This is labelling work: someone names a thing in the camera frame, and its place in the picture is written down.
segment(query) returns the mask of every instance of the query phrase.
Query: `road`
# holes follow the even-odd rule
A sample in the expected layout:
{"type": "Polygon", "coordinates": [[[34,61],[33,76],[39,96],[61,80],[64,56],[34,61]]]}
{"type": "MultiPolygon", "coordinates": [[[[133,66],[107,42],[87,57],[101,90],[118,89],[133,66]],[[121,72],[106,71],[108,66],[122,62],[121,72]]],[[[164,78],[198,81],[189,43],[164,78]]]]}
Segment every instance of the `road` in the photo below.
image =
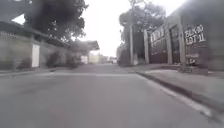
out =
{"type": "Polygon", "coordinates": [[[116,65],[1,78],[0,127],[212,127],[205,116],[155,86],[160,85],[116,65]]]}

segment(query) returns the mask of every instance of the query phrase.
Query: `bush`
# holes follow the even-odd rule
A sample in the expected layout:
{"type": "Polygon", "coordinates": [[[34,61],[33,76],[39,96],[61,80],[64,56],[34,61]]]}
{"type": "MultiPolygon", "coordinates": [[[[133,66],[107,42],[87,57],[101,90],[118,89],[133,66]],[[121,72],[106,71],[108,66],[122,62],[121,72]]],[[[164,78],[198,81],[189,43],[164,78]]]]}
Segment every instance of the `bush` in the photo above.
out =
{"type": "Polygon", "coordinates": [[[16,67],[16,69],[22,70],[22,69],[29,69],[31,68],[31,59],[26,58],[21,61],[21,63],[16,67]]]}
{"type": "Polygon", "coordinates": [[[68,68],[76,68],[78,63],[76,62],[77,58],[72,56],[71,54],[66,55],[66,67],[68,68]]]}
{"type": "Polygon", "coordinates": [[[58,51],[56,51],[49,55],[49,57],[47,58],[46,66],[49,68],[57,67],[60,65],[59,61],[60,61],[60,54],[58,51]]]}

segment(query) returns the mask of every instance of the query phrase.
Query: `sidewalk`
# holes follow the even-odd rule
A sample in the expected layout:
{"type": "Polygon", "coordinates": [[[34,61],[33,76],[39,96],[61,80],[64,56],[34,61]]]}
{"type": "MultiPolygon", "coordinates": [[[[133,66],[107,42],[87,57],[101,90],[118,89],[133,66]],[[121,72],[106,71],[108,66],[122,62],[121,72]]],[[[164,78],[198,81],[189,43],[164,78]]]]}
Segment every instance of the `sidewalk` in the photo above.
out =
{"type": "Polygon", "coordinates": [[[150,64],[150,65],[137,65],[133,67],[124,67],[128,72],[144,72],[149,70],[156,70],[156,69],[170,69],[170,70],[177,70],[180,66],[179,65],[168,65],[168,64],[150,64]]]}
{"type": "Polygon", "coordinates": [[[31,69],[31,70],[22,70],[22,71],[0,71],[0,78],[5,77],[16,77],[21,75],[29,75],[29,74],[38,74],[38,73],[44,73],[44,72],[53,72],[57,70],[63,70],[66,68],[38,68],[38,69],[31,69]]]}
{"type": "Polygon", "coordinates": [[[180,73],[176,70],[140,71],[140,75],[212,109],[224,112],[224,79],[180,73]]]}

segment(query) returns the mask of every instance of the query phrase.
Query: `road edge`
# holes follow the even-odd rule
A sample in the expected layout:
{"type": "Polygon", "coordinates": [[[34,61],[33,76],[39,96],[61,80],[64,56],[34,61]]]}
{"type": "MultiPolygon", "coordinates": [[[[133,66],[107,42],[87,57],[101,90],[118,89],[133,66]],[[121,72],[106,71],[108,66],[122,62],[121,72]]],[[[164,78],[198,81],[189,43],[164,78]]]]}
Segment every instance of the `road edge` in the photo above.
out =
{"type": "Polygon", "coordinates": [[[203,115],[205,115],[206,117],[212,119],[215,122],[218,123],[222,123],[224,124],[224,108],[221,107],[221,105],[217,102],[215,102],[214,100],[205,97],[205,96],[201,96],[199,94],[195,94],[189,90],[183,89],[179,86],[173,85],[169,82],[163,81],[161,79],[158,79],[152,75],[148,75],[142,72],[135,72],[136,74],[148,79],[148,80],[152,80],[158,84],[160,84],[162,87],[173,91],[174,93],[177,93],[179,95],[182,95],[183,97],[186,97],[194,102],[196,102],[197,104],[201,104],[202,106],[207,107],[208,109],[211,110],[212,114],[211,115],[207,115],[206,112],[202,112],[203,115]]]}

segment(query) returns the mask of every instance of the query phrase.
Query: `tree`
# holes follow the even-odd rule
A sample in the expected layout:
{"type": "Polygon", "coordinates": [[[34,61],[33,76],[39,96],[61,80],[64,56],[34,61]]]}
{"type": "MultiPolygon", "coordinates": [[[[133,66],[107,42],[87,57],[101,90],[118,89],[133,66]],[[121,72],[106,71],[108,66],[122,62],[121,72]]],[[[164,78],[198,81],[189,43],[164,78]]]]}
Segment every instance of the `tree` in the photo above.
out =
{"type": "Polygon", "coordinates": [[[132,6],[127,12],[119,17],[120,24],[124,27],[121,38],[130,47],[130,26],[133,29],[134,53],[144,58],[143,30],[155,31],[163,24],[165,11],[160,6],[154,5],[147,0],[129,0],[132,6]]]}
{"type": "Polygon", "coordinates": [[[84,0],[26,0],[25,26],[51,37],[69,41],[71,36],[84,35],[81,17],[88,7],[84,0]]]}

